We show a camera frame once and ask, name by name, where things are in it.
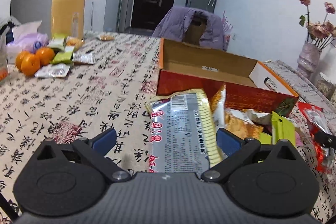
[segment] floor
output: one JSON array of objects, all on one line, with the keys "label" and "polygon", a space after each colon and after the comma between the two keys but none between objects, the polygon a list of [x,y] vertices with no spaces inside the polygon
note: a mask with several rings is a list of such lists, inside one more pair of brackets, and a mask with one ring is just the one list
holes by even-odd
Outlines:
[{"label": "floor", "polygon": [[131,27],[125,29],[125,31],[124,31],[124,33],[146,35],[148,37],[151,37],[153,32],[154,32],[153,30],[137,29],[137,28],[131,28]]}]

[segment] orange box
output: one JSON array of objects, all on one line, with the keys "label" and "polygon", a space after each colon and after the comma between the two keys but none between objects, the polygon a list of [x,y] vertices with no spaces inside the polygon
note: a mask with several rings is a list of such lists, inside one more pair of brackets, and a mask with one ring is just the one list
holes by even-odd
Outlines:
[{"label": "orange box", "polygon": [[202,88],[211,100],[226,83],[226,107],[283,116],[298,100],[298,94],[263,63],[212,48],[162,38],[159,66],[157,95]]}]

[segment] yellow bottle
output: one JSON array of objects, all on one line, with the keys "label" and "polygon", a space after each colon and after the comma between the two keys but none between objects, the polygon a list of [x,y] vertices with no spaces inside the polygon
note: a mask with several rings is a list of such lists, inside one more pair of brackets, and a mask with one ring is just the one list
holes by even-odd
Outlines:
[{"label": "yellow bottle", "polygon": [[51,36],[83,38],[85,0],[52,0]]}]

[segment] calligraphy tablecloth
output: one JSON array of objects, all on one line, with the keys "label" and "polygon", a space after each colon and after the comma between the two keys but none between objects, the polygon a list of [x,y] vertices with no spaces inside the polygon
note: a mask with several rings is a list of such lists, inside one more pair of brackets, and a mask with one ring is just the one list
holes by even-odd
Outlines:
[{"label": "calligraphy tablecloth", "polygon": [[[107,154],[131,174],[148,169],[150,117],[144,104],[156,93],[160,39],[114,33],[114,41],[91,38],[96,64],[75,66],[66,79],[26,78],[14,66],[0,85],[0,192],[12,194],[20,171],[44,138],[68,143],[114,127],[117,144]],[[9,220],[0,211],[0,223]]]}]

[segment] green leaf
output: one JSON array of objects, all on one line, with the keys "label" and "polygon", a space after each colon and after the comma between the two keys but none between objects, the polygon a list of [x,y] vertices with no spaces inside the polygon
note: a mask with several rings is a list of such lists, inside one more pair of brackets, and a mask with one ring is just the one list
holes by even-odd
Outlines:
[{"label": "green leaf", "polygon": [[305,16],[300,16],[300,22],[299,24],[303,27],[305,25],[305,22],[306,22],[306,17]]}]

